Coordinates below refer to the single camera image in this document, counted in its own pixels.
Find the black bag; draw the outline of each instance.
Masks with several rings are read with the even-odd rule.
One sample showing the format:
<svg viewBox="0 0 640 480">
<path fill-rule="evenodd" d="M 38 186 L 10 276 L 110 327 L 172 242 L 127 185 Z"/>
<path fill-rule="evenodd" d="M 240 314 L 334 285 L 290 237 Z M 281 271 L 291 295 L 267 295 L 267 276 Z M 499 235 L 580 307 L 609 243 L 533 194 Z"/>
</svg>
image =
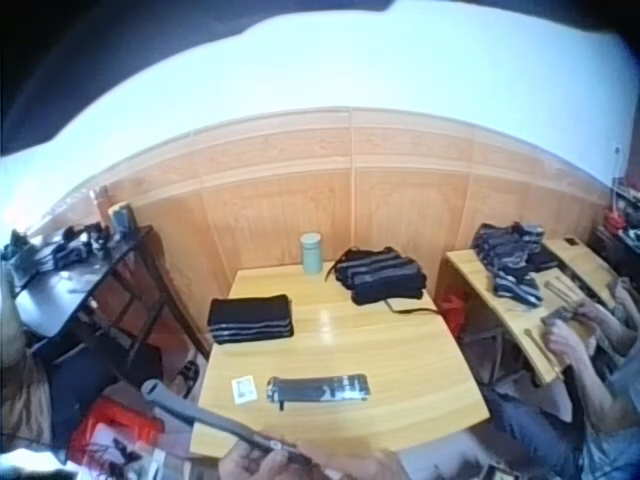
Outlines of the black bag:
<svg viewBox="0 0 640 480">
<path fill-rule="evenodd" d="M 427 287 L 427 276 L 418 262 L 392 247 L 378 251 L 351 247 L 332 265 L 325 280 L 334 272 L 336 280 L 351 291 L 351 300 L 356 305 L 384 301 L 395 313 L 434 311 L 429 308 L 394 310 L 389 304 L 390 298 L 419 300 Z"/>
</svg>

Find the light wood tabletop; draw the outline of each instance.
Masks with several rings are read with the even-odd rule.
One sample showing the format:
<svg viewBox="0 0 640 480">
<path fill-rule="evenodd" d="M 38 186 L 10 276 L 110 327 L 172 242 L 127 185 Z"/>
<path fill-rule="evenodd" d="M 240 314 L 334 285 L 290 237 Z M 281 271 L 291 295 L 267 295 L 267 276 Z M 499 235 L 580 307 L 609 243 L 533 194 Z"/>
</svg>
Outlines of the light wood tabletop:
<svg viewBox="0 0 640 480">
<path fill-rule="evenodd" d="M 299 265 L 238 272 L 230 297 L 286 293 L 292 302 L 291 338 L 214 345 L 198 404 L 329 452 L 399 450 L 463 430 L 488 418 L 480 391 L 444 320 L 436 313 L 397 315 L 384 303 L 358 307 L 350 292 L 324 274 L 306 276 Z M 394 308 L 431 307 L 396 299 Z M 287 403 L 266 399 L 267 381 L 364 373 L 366 401 Z M 253 402 L 234 404 L 231 381 L 252 375 Z M 222 456 L 234 439 L 196 425 L 191 451 Z"/>
<path fill-rule="evenodd" d="M 545 283 L 547 281 L 552 281 L 553 283 L 566 282 L 573 285 L 573 282 L 557 268 L 532 274 L 540 287 L 540 293 L 544 301 L 542 306 L 530 308 L 509 298 L 496 297 L 493 294 L 491 275 L 473 250 L 448 252 L 446 258 L 464 277 L 480 298 L 482 298 L 486 305 L 497 315 L 498 319 L 509 331 L 511 337 L 518 343 L 529 359 L 539 380 L 542 383 L 549 383 L 556 379 L 558 376 L 557 372 L 562 369 L 563 365 L 555 361 L 555 357 L 548 352 L 543 345 L 543 325 L 541 318 L 561 307 L 564 303 L 545 287 Z M 572 298 L 575 300 L 584 298 L 584 294 L 577 286 L 571 289 L 571 291 L 573 293 Z M 585 342 L 592 341 L 593 331 L 586 330 L 585 327 L 578 322 L 571 321 L 570 325 Z M 525 333 L 526 330 L 532 331 L 536 338 L 535 342 L 527 336 Z"/>
<path fill-rule="evenodd" d="M 596 255 L 577 238 L 571 237 L 576 244 L 571 245 L 564 238 L 544 240 L 543 244 L 556 255 L 598 296 L 607 308 L 615 306 L 615 300 L 607 284 L 618 278 L 607 262 Z"/>
</svg>

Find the red chair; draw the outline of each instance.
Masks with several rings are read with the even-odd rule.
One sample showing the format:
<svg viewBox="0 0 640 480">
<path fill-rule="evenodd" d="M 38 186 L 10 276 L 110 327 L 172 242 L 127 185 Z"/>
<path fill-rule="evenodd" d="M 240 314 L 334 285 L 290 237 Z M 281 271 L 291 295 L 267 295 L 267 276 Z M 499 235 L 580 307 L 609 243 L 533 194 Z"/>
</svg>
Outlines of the red chair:
<svg viewBox="0 0 640 480">
<path fill-rule="evenodd" d="M 446 292 L 436 298 L 435 304 L 451 334 L 458 338 L 467 318 L 467 302 L 463 292 Z"/>
</svg>

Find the black strap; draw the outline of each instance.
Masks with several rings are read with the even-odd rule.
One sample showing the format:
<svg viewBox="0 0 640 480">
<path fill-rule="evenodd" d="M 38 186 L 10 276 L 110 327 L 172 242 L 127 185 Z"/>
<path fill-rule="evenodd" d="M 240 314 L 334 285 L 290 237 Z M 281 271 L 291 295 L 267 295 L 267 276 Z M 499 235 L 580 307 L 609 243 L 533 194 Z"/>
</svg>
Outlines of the black strap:
<svg viewBox="0 0 640 480">
<path fill-rule="evenodd" d="M 342 255 L 340 255 L 340 257 L 338 257 L 338 260 L 336 260 L 335 262 L 333 262 L 333 265 L 331 265 L 331 267 L 329 267 L 329 270 L 327 270 L 327 274 L 324 276 L 324 281 L 325 281 L 325 282 L 327 281 L 327 279 L 329 278 L 329 275 L 331 275 L 331 274 L 333 273 L 333 271 L 336 269 L 336 267 L 338 266 L 338 264 L 339 264 L 340 262 L 343 262 L 343 261 L 347 258 L 347 255 L 348 255 L 350 252 L 357 251 L 357 250 L 360 250 L 360 249 L 359 249 L 358 247 L 349 247 L 349 248 L 347 248 L 347 249 L 342 253 Z"/>
<path fill-rule="evenodd" d="M 397 315 L 411 315 L 412 313 L 437 313 L 440 315 L 440 312 L 436 308 L 429 307 L 418 307 L 418 308 L 405 308 L 403 310 L 396 310 L 393 308 L 389 300 L 383 300 L 383 302 L 387 305 L 387 308 L 391 310 L 393 313 Z"/>
</svg>

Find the stack of bags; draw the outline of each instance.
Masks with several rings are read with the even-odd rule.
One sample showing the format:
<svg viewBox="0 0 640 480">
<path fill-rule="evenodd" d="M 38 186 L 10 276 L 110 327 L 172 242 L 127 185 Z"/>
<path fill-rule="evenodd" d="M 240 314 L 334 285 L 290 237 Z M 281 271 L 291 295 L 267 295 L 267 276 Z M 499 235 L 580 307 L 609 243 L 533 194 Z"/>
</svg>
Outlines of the stack of bags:
<svg viewBox="0 0 640 480">
<path fill-rule="evenodd" d="M 219 345 L 292 337 L 291 302 L 286 295 L 214 298 L 207 325 Z"/>
<path fill-rule="evenodd" d="M 331 267 L 336 280 L 351 291 L 356 305 L 367 305 L 389 298 L 421 299 L 427 276 L 420 265 L 391 247 L 383 250 L 347 250 Z"/>
<path fill-rule="evenodd" d="M 557 266 L 543 247 L 544 229 L 539 225 L 514 223 L 508 227 L 482 224 L 473 239 L 473 249 L 493 277 L 493 293 L 527 305 L 542 305 L 540 288 L 531 272 Z"/>
</svg>

